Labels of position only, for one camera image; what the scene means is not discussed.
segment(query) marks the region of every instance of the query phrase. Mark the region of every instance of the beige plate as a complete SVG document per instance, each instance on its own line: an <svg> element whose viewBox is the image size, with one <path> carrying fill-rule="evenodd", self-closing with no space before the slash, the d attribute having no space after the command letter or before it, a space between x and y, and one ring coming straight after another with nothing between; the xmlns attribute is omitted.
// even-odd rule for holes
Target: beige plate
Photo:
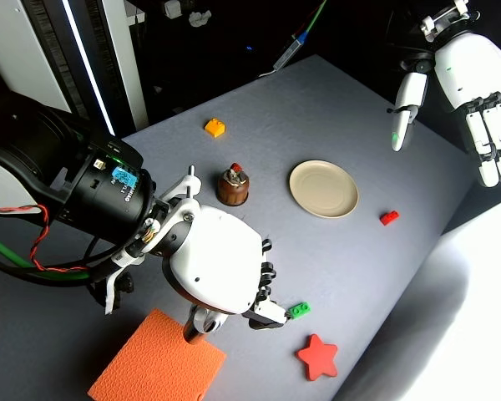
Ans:
<svg viewBox="0 0 501 401"><path fill-rule="evenodd" d="M313 215L334 219L354 211L358 188L344 170L321 160L300 163L290 175L291 194Z"/></svg>

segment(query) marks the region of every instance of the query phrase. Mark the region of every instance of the robotic arm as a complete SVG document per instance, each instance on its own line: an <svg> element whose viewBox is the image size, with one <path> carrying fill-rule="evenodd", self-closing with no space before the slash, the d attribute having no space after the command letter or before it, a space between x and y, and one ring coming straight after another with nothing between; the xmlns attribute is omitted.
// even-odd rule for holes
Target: robotic arm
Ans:
<svg viewBox="0 0 501 401"><path fill-rule="evenodd" d="M478 173L487 187L501 181L501 50L484 36L471 33L479 13L469 12L468 0L454 0L420 26L435 49L433 67L449 103L463 116L471 140L468 151L476 155ZM397 95L392 147L402 148L423 94L430 69L412 71Z"/></svg>
<svg viewBox="0 0 501 401"><path fill-rule="evenodd" d="M119 307L121 291L133 291L127 269L151 254L163 258L170 285L193 304L184 330L189 343L218 330L229 315L243 315L254 329L286 323L286 310L270 299L271 242L236 217L200 205L193 165L154 197L137 151L58 113L18 95L0 102L0 216L10 216L13 206L15 217L42 225L42 232L58 220L118 244L58 265L63 274L71 266L88 269L90 291L106 314Z"/></svg>

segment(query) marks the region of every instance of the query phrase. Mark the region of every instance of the green cable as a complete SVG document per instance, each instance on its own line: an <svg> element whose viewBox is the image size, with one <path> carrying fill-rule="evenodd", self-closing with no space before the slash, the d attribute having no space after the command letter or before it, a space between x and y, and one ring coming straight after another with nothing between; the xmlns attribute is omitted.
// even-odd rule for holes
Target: green cable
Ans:
<svg viewBox="0 0 501 401"><path fill-rule="evenodd" d="M323 11L323 7L325 7L326 0L321 3L321 6L317 9L316 15L314 15L314 18L311 19L310 25L308 25L308 28L306 28L306 33L310 32L310 29L314 26L314 23L316 23L317 19L319 18L319 14L321 14L321 11Z"/></svg>
<svg viewBox="0 0 501 401"><path fill-rule="evenodd" d="M9 249L7 246L3 245L0 242L0 254L11 261L13 264L19 267L33 267L33 265L24 259L22 259L19 255L17 255L14 251ZM40 272L34 273L39 277L47 278L49 280L83 280L89 278L89 274L86 272L75 272L75 273L58 273L58 272Z"/></svg>

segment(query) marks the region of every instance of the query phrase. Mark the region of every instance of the blue sticker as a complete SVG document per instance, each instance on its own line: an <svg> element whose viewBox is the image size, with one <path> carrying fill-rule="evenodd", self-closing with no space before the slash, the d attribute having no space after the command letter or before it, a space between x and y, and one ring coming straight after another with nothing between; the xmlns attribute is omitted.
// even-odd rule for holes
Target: blue sticker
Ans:
<svg viewBox="0 0 501 401"><path fill-rule="evenodd" d="M115 170L111 175L119 182L122 182L123 184L135 188L135 185L137 184L137 177L133 175L132 173L129 173L122 167L115 167Z"/></svg>

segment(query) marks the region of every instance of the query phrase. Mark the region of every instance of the gray table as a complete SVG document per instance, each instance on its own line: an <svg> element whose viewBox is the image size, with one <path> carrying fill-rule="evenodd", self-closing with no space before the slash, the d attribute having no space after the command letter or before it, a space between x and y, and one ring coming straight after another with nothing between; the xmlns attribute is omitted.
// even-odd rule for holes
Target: gray table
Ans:
<svg viewBox="0 0 501 401"><path fill-rule="evenodd" d="M285 307L312 306L310 315L270 331L229 318L209 339L228 358L207 400L331 399L433 248L472 182L468 162L420 124L411 147L393 152L389 106L311 57L127 140L143 154L160 190L195 164L203 182L199 202L239 216L272 239L273 298ZM203 131L212 117L228 127L216 140ZM353 176L361 198L352 214L320 219L291 198L291 169L312 159ZM235 161L250 176L250 197L227 208L216 200L214 183ZM378 217L390 210L401 218L384 227ZM8 236L19 251L27 251L25 238L36 232L0 221L0 237ZM77 256L88 240L55 225L42 258ZM0 273L0 399L84 399L153 307L185 321L189 303L167 284L160 260L151 257L132 272L136 291L112 317L81 288L38 287ZM294 352L311 333L339 347L337 378L306 381Z"/></svg>

